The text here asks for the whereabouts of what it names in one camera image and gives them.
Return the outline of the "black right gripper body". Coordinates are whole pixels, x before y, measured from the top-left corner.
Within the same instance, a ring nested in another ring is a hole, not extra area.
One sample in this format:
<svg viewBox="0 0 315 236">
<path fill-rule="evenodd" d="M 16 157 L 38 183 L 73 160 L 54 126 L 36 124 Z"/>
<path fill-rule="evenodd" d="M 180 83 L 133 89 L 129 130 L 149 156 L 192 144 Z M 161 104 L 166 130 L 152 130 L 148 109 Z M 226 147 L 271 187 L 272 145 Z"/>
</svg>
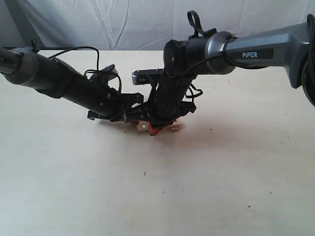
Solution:
<svg viewBox="0 0 315 236">
<path fill-rule="evenodd" d="M 183 101 L 195 75 L 170 76 L 163 71 L 158 83 L 152 86 L 147 101 L 126 111 L 125 121 L 148 121 L 155 127 L 164 127 L 175 119 L 194 113 L 193 102 Z"/>
</svg>

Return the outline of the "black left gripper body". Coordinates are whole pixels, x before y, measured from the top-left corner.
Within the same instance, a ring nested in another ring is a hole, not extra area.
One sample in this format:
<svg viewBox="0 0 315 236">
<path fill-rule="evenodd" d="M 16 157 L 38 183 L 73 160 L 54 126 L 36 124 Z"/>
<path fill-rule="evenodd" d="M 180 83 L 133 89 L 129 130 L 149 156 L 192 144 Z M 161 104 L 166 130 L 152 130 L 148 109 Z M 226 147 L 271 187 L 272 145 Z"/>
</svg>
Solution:
<svg viewBox="0 0 315 236">
<path fill-rule="evenodd" d="M 135 104 L 144 102 L 144 95 L 136 93 L 121 93 L 109 86 L 101 86 L 100 91 L 93 94 L 92 105 L 87 118 L 90 120 L 101 119 L 112 122 L 123 120 L 126 111 Z"/>
</svg>

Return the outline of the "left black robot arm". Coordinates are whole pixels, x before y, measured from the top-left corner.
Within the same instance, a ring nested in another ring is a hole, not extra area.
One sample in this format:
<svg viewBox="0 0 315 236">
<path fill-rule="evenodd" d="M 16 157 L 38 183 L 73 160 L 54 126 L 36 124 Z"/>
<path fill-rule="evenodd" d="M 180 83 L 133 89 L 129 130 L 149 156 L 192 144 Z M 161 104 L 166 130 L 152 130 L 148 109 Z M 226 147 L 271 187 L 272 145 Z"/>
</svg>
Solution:
<svg viewBox="0 0 315 236">
<path fill-rule="evenodd" d="M 110 121 L 123 120 L 134 104 L 144 100 L 140 93 L 120 93 L 89 80 L 60 59 L 49 59 L 27 48 L 1 48 L 0 72 L 14 85 L 54 99 L 64 98 Z"/>
</svg>

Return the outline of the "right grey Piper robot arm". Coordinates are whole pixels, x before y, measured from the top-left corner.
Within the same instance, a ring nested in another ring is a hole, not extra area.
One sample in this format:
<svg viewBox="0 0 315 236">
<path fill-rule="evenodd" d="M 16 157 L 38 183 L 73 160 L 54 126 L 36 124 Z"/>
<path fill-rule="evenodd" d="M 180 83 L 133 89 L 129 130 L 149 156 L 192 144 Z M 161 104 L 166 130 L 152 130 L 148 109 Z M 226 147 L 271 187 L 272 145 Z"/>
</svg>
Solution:
<svg viewBox="0 0 315 236">
<path fill-rule="evenodd" d="M 195 111 L 194 96 L 183 101 L 198 75 L 226 75 L 235 68 L 283 67 L 293 88 L 302 87 L 315 101 L 315 23 L 306 23 L 236 37 L 221 31 L 209 37 L 171 40 L 163 50 L 164 68 L 153 78 L 150 70 L 133 73 L 153 87 L 148 100 L 126 112 L 125 121 L 145 120 L 156 135 L 177 118 Z"/>
</svg>

